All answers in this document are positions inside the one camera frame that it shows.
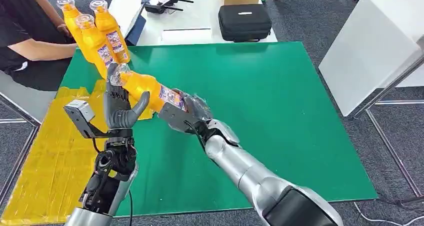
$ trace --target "green table mat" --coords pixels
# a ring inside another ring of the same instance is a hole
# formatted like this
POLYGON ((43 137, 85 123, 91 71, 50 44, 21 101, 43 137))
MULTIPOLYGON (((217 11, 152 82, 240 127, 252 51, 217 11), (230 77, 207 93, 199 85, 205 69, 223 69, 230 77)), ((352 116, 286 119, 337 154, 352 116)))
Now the green table mat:
MULTIPOLYGON (((206 99, 241 146, 280 177, 328 201, 377 198, 376 191, 301 42, 129 47, 130 67, 169 88, 206 99)), ((89 92, 100 76, 75 53, 61 86, 89 92)), ((250 208, 196 136, 157 116, 134 126, 139 172, 134 215, 250 208)), ((128 216, 128 197, 117 216, 128 216)))

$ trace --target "orange bottle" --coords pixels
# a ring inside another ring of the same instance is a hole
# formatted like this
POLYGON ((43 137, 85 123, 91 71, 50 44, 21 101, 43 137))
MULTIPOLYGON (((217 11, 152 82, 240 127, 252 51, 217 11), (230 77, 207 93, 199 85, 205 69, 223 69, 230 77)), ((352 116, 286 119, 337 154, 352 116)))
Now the orange bottle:
POLYGON ((120 73, 122 87, 134 99, 140 99, 144 91, 150 92, 150 101, 147 108, 160 112, 166 102, 186 111, 180 94, 160 84, 155 77, 147 74, 138 74, 134 71, 120 73))
POLYGON ((117 21, 108 11, 108 2, 105 0, 93 0, 90 3, 90 9, 95 12, 95 25, 98 30, 106 35, 112 45, 117 62, 119 64, 128 63, 130 61, 130 53, 117 21))
POLYGON ((62 10, 63 20, 76 44, 81 49, 82 55, 84 55, 84 58, 88 62, 94 63, 90 51, 83 41, 83 33, 80 27, 78 27, 77 22, 75 22, 75 19, 81 14, 75 7, 75 0, 57 0, 56 5, 62 10))
POLYGON ((107 68, 117 62, 112 46, 106 36, 94 25, 94 17, 90 14, 81 14, 76 17, 76 23, 82 31, 82 39, 87 46, 94 64, 103 79, 107 77, 107 68))

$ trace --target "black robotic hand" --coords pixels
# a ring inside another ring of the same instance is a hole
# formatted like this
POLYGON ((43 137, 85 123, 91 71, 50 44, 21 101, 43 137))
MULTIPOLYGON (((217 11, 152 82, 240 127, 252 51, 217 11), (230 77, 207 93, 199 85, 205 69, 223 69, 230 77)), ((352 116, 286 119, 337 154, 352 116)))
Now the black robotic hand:
POLYGON ((111 63, 107 69, 106 92, 103 97, 104 118, 109 129, 130 129, 149 104, 150 92, 145 91, 137 104, 131 108, 128 91, 110 82, 118 64, 111 63))

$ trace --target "yellow plastic wrap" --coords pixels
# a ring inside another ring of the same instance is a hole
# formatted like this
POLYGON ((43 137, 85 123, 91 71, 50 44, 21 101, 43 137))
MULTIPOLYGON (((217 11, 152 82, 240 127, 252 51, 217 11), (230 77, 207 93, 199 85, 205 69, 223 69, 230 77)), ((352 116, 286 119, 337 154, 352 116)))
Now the yellow plastic wrap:
MULTIPOLYGON (((78 199, 93 172, 97 153, 63 107, 74 99, 88 101, 95 113, 91 123, 105 132, 104 91, 104 80, 97 81, 91 96, 85 88, 59 89, 1 216, 2 225, 63 223, 75 207, 81 206, 78 199)), ((145 112, 140 118, 151 117, 145 112)), ((104 142, 96 140, 99 150, 104 142)))

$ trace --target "bottle cap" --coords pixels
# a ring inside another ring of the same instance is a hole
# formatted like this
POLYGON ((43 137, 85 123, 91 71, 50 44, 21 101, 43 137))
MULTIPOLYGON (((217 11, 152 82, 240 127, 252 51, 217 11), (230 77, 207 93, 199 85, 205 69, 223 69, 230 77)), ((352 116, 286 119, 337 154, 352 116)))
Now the bottle cap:
POLYGON ((127 83, 130 77, 131 69, 128 64, 119 64, 110 75, 110 84, 114 86, 123 86, 127 83))
POLYGON ((75 9, 75 0, 57 0, 56 5, 61 10, 73 10, 75 9))
POLYGON ((80 29, 89 29, 94 26, 94 17, 90 14, 81 14, 76 17, 75 22, 80 29))
POLYGON ((93 0, 90 3, 90 9, 95 13, 103 13, 108 10, 108 2, 106 0, 93 0))

